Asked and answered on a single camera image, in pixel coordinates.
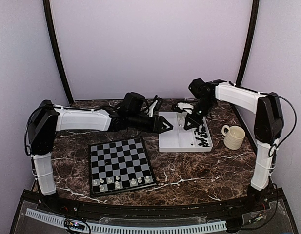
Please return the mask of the white plastic compartment tray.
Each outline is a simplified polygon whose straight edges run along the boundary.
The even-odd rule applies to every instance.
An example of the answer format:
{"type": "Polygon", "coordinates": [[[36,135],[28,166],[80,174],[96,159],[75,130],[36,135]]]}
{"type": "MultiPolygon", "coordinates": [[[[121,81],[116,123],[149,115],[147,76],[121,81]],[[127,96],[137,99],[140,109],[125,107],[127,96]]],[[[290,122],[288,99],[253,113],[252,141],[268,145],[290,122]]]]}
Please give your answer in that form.
{"type": "Polygon", "coordinates": [[[172,125],[173,130],[159,134],[159,152],[161,153],[189,153],[189,152],[210,152],[213,148],[213,142],[208,130],[206,119],[203,119],[202,125],[206,128],[209,135],[210,147],[200,147],[195,140],[194,130],[185,130],[179,127],[177,116],[186,117],[185,113],[178,112],[159,112],[160,116],[165,117],[172,125]]]}

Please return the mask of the black grey chessboard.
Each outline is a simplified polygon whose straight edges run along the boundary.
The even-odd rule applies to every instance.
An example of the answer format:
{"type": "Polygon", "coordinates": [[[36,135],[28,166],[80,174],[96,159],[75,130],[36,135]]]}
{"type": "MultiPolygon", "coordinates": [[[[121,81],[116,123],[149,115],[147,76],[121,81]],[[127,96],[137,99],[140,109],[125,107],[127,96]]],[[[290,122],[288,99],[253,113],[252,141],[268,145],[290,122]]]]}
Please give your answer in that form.
{"type": "Polygon", "coordinates": [[[89,193],[91,197],[114,195],[157,185],[143,137],[121,139],[89,145],[89,193]],[[120,178],[121,188],[115,187],[115,177],[120,178]]]}

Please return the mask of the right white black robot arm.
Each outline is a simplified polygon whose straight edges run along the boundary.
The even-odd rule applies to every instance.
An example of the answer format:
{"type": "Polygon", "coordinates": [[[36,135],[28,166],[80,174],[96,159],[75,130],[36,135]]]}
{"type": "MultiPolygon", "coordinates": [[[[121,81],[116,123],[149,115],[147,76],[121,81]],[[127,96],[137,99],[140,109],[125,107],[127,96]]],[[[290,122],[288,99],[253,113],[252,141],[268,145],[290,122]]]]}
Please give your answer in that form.
{"type": "Polygon", "coordinates": [[[250,186],[262,191],[269,184],[275,166],[276,151],[284,142],[281,137],[284,118],[280,100],[276,93],[262,93],[237,86],[221,79],[204,82],[193,80],[188,86],[197,100],[195,105],[179,102],[176,107],[187,112],[185,130],[199,127],[217,101],[239,106],[255,114],[254,135],[257,141],[256,165],[250,186]]]}

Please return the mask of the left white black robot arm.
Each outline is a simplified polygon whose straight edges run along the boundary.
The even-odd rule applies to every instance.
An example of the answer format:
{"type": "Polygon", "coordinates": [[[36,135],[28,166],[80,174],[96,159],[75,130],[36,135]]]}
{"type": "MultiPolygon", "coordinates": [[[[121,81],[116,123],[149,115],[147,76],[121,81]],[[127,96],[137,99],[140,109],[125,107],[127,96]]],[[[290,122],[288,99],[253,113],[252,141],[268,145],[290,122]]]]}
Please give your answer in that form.
{"type": "Polygon", "coordinates": [[[126,93],[116,106],[98,109],[64,107],[44,100],[30,115],[24,133],[24,151],[31,157],[33,175],[40,192],[46,196],[44,205],[53,213],[63,209],[63,202],[54,182],[51,155],[56,133],[64,130],[96,130],[117,132],[134,128],[161,134],[173,130],[173,125],[158,115],[162,99],[155,96],[152,103],[138,93],[126,93]]]}

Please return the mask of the pile of black chess pieces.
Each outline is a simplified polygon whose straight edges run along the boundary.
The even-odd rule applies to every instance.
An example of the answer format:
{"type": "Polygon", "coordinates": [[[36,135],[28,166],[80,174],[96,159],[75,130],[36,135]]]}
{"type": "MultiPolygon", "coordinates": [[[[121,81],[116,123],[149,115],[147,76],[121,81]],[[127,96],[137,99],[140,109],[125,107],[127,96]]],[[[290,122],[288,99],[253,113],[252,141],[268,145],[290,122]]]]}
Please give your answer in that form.
{"type": "Polygon", "coordinates": [[[194,135],[198,146],[210,147],[210,140],[208,139],[209,135],[203,125],[200,125],[194,130],[194,135]]]}

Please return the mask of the pile of white chess pieces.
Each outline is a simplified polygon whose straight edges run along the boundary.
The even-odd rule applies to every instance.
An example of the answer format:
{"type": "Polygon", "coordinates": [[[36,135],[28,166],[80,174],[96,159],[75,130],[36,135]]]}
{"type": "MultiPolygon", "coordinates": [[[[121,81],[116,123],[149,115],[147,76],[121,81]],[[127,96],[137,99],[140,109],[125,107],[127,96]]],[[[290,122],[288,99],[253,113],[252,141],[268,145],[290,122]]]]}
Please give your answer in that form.
{"type": "Polygon", "coordinates": [[[177,116],[177,123],[178,123],[179,127],[184,127],[185,117],[184,116],[177,116]]]}

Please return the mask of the cream ribbed mug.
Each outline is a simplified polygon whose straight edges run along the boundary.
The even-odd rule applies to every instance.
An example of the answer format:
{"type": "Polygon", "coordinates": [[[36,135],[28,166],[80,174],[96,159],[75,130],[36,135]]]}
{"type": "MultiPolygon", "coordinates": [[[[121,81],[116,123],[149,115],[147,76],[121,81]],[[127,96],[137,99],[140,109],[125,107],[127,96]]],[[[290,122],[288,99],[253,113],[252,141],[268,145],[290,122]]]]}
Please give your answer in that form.
{"type": "Polygon", "coordinates": [[[245,138],[245,131],[239,126],[224,125],[221,129],[224,145],[231,150],[238,150],[245,138]]]}

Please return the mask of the black front rail base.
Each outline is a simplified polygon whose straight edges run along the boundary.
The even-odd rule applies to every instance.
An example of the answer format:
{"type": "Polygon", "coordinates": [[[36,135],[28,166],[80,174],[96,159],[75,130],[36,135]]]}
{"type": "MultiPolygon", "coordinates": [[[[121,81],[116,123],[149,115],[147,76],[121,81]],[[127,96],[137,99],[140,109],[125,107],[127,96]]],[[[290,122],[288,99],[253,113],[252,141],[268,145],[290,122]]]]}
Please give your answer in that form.
{"type": "Polygon", "coordinates": [[[62,215],[78,221],[94,221],[101,224],[129,224],[138,226],[149,224],[195,225],[225,221],[227,230],[213,234],[296,234],[297,226],[282,189],[270,190],[266,198],[245,208],[247,199],[237,198],[227,201],[175,205],[175,206],[124,206],[95,204],[59,198],[56,211],[53,204],[45,201],[38,193],[24,190],[20,198],[13,223],[12,234],[72,234],[65,229],[42,223],[26,217],[27,208],[62,215]]]}

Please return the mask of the right black frame post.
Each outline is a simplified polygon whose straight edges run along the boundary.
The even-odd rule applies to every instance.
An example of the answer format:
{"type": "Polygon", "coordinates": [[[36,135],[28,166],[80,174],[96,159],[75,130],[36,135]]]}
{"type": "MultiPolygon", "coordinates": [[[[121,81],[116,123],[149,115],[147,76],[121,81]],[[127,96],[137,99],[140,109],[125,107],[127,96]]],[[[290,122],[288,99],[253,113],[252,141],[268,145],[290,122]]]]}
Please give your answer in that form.
{"type": "Polygon", "coordinates": [[[243,77],[244,77],[245,70],[246,70],[247,63],[248,63],[248,59],[250,56],[250,51],[251,51],[251,47],[252,47],[252,42],[253,42],[253,37],[254,37],[255,29],[256,29],[258,12],[259,12],[259,5],[260,5],[260,0],[252,0],[252,8],[251,8],[251,14],[250,14],[250,20],[249,20],[249,26],[248,26],[245,46],[244,46],[243,55],[241,58],[240,68],[239,68],[238,75],[236,78],[236,84],[238,86],[241,86],[241,84],[242,84],[243,77]]]}

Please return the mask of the black frame post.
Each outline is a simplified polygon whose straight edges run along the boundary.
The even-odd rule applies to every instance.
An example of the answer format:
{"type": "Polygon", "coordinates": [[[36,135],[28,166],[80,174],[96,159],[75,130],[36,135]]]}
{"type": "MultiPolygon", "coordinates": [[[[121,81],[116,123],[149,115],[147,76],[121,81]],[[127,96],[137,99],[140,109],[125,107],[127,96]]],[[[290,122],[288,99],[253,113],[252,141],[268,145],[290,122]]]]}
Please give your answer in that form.
{"type": "Polygon", "coordinates": [[[248,59],[250,56],[250,51],[251,51],[251,47],[252,47],[252,42],[253,42],[253,37],[254,37],[255,29],[256,29],[258,12],[259,12],[259,5],[260,5],[260,0],[252,0],[252,8],[251,8],[251,14],[250,14],[250,20],[249,20],[249,26],[248,26],[245,46],[244,46],[243,55],[241,58],[240,68],[239,68],[238,75],[236,78],[236,84],[238,86],[241,86],[241,84],[242,84],[243,77],[244,77],[245,70],[246,70],[247,63],[248,63],[248,59]]]}
{"type": "Polygon", "coordinates": [[[56,32],[55,32],[55,26],[53,22],[53,17],[52,17],[52,11],[51,11],[51,2],[49,0],[43,0],[43,8],[44,8],[44,14],[45,14],[45,19],[46,19],[46,24],[47,24],[47,29],[48,29],[48,34],[53,50],[53,55],[55,58],[55,62],[57,65],[58,73],[60,76],[60,80],[66,95],[66,98],[68,100],[68,103],[72,105],[74,103],[74,99],[72,96],[71,89],[68,84],[68,79],[64,70],[63,62],[61,59],[60,55],[60,50],[59,50],[59,45],[56,37],[56,32]]]}

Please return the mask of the left black frame post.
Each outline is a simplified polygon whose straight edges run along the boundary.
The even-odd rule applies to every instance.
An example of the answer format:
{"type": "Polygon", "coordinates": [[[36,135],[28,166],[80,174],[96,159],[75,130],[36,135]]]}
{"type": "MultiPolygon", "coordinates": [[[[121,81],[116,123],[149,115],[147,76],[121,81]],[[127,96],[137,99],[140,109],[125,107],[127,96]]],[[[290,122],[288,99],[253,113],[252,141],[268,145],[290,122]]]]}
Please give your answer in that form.
{"type": "Polygon", "coordinates": [[[48,29],[48,34],[53,50],[53,55],[55,58],[55,62],[57,65],[58,73],[60,76],[60,80],[66,95],[66,98],[68,100],[68,103],[72,105],[74,103],[74,99],[72,96],[71,89],[68,84],[68,79],[64,70],[63,62],[61,59],[60,55],[60,50],[59,50],[59,45],[56,37],[56,32],[55,32],[55,26],[53,22],[53,17],[52,17],[52,11],[51,11],[51,2],[49,0],[43,0],[43,8],[44,8],[44,14],[45,14],[45,19],[46,19],[46,24],[47,24],[47,29],[48,29]]]}

